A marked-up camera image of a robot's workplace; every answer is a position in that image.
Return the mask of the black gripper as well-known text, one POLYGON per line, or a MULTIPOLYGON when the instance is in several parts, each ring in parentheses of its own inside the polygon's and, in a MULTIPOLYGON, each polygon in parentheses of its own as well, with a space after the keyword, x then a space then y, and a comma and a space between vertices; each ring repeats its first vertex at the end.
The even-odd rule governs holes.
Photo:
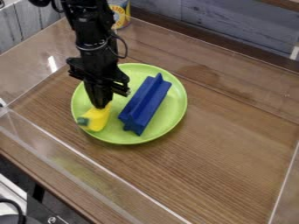
POLYGON ((102 109, 111 101, 113 94, 129 95, 129 78, 120 70, 120 56, 115 43, 99 45, 75 44, 78 57, 66 58, 69 76, 81 80, 89 101, 95 109, 102 109))

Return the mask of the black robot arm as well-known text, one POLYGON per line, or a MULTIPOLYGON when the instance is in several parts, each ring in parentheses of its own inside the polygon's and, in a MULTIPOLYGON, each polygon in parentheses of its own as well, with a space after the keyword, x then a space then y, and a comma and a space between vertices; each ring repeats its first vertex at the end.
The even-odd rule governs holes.
POLYGON ((77 58, 66 58, 69 76, 83 82, 87 99, 95 109, 102 109, 113 94, 129 95, 129 77, 120 70, 117 61, 126 55, 117 54, 117 40, 124 39, 111 30, 113 11, 107 0, 27 0, 35 7, 50 7, 65 15, 75 35, 77 58))

